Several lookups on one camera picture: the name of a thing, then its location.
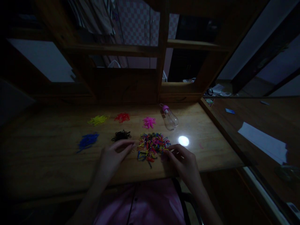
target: wall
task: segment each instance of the wall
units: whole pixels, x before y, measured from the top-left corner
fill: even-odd
[[[298,2],[299,0],[270,0],[221,71],[218,79],[232,80]]]
[[[290,44],[288,49],[278,54],[256,76],[272,84],[278,84],[296,71],[300,66],[300,35]]]
[[[300,95],[300,76],[298,75],[289,83],[285,84],[270,96],[299,96]]]
[[[74,82],[72,67],[53,42],[7,39],[52,82]]]
[[[0,79],[0,96],[0,126],[35,102],[2,79]]]

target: blue card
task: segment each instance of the blue card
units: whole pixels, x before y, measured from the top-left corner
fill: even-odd
[[[231,110],[231,109],[225,109],[225,110],[226,110],[226,112],[228,112],[228,113],[235,114],[235,112],[234,112],[233,110]]]

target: desk surface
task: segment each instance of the desk surface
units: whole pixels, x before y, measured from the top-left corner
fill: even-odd
[[[243,122],[287,144],[287,164],[300,168],[300,98],[262,99],[270,104],[260,103],[261,99],[215,99],[207,109],[230,135],[246,156],[254,162],[263,180],[284,202],[294,203],[300,209],[300,183],[288,183],[274,172],[280,165],[267,154],[238,133]],[[225,112],[235,111],[235,115]]]
[[[2,144],[4,175],[9,196],[18,201],[53,197],[86,191],[89,187],[101,149],[112,144],[115,132],[131,131],[132,139],[141,133],[158,132],[178,143],[179,136],[189,139],[187,148],[197,157],[200,171],[243,166],[243,162],[219,132],[198,103],[171,103],[169,107],[179,119],[176,130],[164,125],[158,105],[144,106],[67,106],[47,107],[16,128]],[[128,113],[130,121],[119,123],[114,118]],[[97,115],[110,116],[94,127],[87,124]],[[154,129],[142,128],[145,117],[156,118]],[[98,132],[93,147],[76,154],[85,134]],[[111,185],[177,176],[170,162],[137,161],[130,153],[111,180]]]

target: right hand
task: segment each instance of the right hand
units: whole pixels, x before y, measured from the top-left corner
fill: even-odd
[[[177,169],[188,189],[193,192],[202,187],[196,156],[180,144],[170,145],[164,151]]]

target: plastic bottle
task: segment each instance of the plastic bottle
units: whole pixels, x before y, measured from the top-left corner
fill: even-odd
[[[178,126],[179,120],[178,118],[172,113],[170,108],[167,105],[163,105],[160,103],[160,106],[162,107],[163,112],[165,113],[167,122],[169,124],[166,124],[166,126],[170,126],[171,128],[175,129],[175,127]]]

